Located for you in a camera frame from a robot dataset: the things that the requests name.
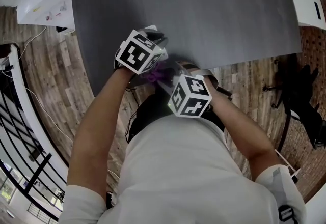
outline black and white marker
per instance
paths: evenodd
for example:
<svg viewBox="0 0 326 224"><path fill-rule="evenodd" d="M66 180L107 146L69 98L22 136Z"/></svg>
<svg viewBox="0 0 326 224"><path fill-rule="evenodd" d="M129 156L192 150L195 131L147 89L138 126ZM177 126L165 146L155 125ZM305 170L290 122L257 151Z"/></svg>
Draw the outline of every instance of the black and white marker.
<svg viewBox="0 0 326 224"><path fill-rule="evenodd" d="M211 100L212 96L202 76L181 75L168 106L178 117L198 118Z"/></svg>
<svg viewBox="0 0 326 224"><path fill-rule="evenodd" d="M166 51L133 30L120 46L116 60L136 74L149 71Z"/></svg>

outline black cable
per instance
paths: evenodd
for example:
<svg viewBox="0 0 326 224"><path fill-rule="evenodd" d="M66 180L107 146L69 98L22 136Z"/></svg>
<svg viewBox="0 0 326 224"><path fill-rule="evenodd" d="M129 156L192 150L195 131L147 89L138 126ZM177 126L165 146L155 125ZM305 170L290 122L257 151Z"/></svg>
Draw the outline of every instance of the black cable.
<svg viewBox="0 0 326 224"><path fill-rule="evenodd" d="M138 109L138 108L139 108L139 103L138 103L138 101L137 101L136 95L134 94L134 90L136 90L136 88L126 88L126 91L127 91L127 92L131 92L131 93L132 93L132 96L133 96L133 98L134 98L134 101L135 101L136 104L137 104L137 109ZM137 111L134 112L134 113L132 114L132 116L131 116L130 119L129 119L128 126L127 126L127 128L126 128L125 137L126 137L126 141L127 141L127 142L128 142L127 135L129 134L129 128L130 128L131 120L135 117L136 113L137 113Z"/></svg>
<svg viewBox="0 0 326 224"><path fill-rule="evenodd" d="M125 132L125 134L124 134L124 136L126 137L126 141L127 141L127 142L128 142L127 135L129 134L129 128L130 128L131 120L135 117L136 113L137 113L137 111L134 112L134 113L132 114L132 116L130 117L130 119L129 119L129 123L128 123L128 126L127 126L127 129L126 129L126 132Z"/></svg>
<svg viewBox="0 0 326 224"><path fill-rule="evenodd" d="M138 103L138 101L137 101L136 95L134 94L133 91L131 91L131 93L132 93L132 96L133 96L133 98L134 98L134 100L135 100L135 102L136 102L136 104L137 104L137 108L138 108L138 107L139 107L139 103Z"/></svg>

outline brick wall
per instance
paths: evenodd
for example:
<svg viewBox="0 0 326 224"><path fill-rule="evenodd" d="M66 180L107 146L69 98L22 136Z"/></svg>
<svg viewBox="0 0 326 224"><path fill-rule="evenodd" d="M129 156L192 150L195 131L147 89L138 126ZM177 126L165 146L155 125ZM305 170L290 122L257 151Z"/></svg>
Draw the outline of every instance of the brick wall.
<svg viewBox="0 0 326 224"><path fill-rule="evenodd" d="M326 0L322 0L326 10ZM302 53L297 55L300 65L309 64L311 70L318 67L319 75L313 85L312 106L320 104L318 112L326 117L326 31L315 27L301 27ZM326 149L314 150L303 125L291 120L282 152L296 168L301 168L297 187L305 201L312 198L326 183Z"/></svg>

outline black chair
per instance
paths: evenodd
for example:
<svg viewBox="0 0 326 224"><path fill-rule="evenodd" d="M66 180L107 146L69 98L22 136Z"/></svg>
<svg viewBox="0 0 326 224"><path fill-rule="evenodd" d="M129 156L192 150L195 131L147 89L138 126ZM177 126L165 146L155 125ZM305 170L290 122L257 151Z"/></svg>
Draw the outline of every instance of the black chair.
<svg viewBox="0 0 326 224"><path fill-rule="evenodd" d="M281 62L275 61L275 64L278 65L277 77L282 83L275 87L263 87L263 91L282 90L279 101L277 104L272 104L272 108L277 109L283 102L288 117L299 120L303 124L313 148L326 146L326 121L317 112L319 104L315 108L310 104L312 83L318 76L318 68L311 73L310 66L305 65L296 72L289 71Z"/></svg>

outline gray mat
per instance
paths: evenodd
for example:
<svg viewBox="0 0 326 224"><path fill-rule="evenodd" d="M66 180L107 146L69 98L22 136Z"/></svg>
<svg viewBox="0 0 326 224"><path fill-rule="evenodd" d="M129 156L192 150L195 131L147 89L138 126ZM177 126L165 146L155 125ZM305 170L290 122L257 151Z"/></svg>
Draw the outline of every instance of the gray mat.
<svg viewBox="0 0 326 224"><path fill-rule="evenodd" d="M132 29L156 25L168 54L201 68L300 52L292 0L73 0L83 62L94 95L112 73Z"/></svg>

